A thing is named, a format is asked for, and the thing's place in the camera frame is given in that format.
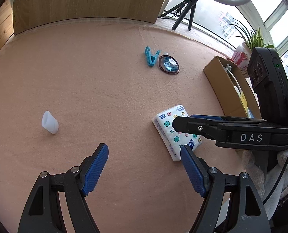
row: white glove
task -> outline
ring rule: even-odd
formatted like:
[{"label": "white glove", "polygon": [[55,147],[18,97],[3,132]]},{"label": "white glove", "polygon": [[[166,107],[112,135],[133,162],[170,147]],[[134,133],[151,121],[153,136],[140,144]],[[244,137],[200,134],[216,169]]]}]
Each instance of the white glove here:
[{"label": "white glove", "polygon": [[[288,150],[281,151],[277,155],[278,164],[271,169],[268,174],[264,175],[263,171],[255,165],[255,156],[251,150],[237,151],[239,158],[242,159],[243,167],[246,172],[250,175],[258,193],[263,201],[269,192],[272,190],[279,174],[284,166],[286,158],[288,156]],[[288,194],[288,165],[285,172],[278,183],[275,191],[264,204],[268,219],[270,220],[273,216],[278,201]]]}]

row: wooden wall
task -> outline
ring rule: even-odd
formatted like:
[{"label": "wooden wall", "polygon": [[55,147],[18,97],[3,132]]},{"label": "wooden wall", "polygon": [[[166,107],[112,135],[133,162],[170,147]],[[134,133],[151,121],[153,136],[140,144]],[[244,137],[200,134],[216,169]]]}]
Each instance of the wooden wall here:
[{"label": "wooden wall", "polygon": [[6,0],[0,8],[0,49],[13,33],[12,9],[9,0]]},{"label": "wooden wall", "polygon": [[55,21],[84,17],[155,23],[164,0],[14,0],[15,34]]}]

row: white plastic cap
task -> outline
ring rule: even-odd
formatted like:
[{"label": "white plastic cap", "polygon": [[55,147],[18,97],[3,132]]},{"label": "white plastic cap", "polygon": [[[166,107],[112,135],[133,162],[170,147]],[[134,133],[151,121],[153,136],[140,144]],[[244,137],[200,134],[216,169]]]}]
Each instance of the white plastic cap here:
[{"label": "white plastic cap", "polygon": [[42,126],[51,134],[56,134],[59,129],[58,121],[52,116],[49,111],[46,111],[43,115]]}]

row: blue clothespin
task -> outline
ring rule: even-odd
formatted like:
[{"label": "blue clothespin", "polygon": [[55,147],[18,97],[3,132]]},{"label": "blue clothespin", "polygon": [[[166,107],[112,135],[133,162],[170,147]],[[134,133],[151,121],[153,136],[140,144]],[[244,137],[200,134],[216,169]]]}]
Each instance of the blue clothespin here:
[{"label": "blue clothespin", "polygon": [[146,60],[149,66],[154,66],[156,64],[159,53],[160,53],[160,50],[158,50],[154,56],[151,55],[149,46],[146,46],[145,56],[146,56]]}]

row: cardboard box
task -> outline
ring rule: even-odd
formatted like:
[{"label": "cardboard box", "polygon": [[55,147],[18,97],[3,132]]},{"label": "cardboard box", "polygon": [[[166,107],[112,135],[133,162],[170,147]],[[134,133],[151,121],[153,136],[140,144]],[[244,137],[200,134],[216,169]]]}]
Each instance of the cardboard box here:
[{"label": "cardboard box", "polygon": [[261,118],[259,106],[241,70],[231,61],[215,56],[203,71],[219,100],[225,116],[247,117],[243,103],[234,88],[236,83],[223,68],[227,64],[231,66],[231,72],[238,81],[247,101],[247,106],[254,118]]}]

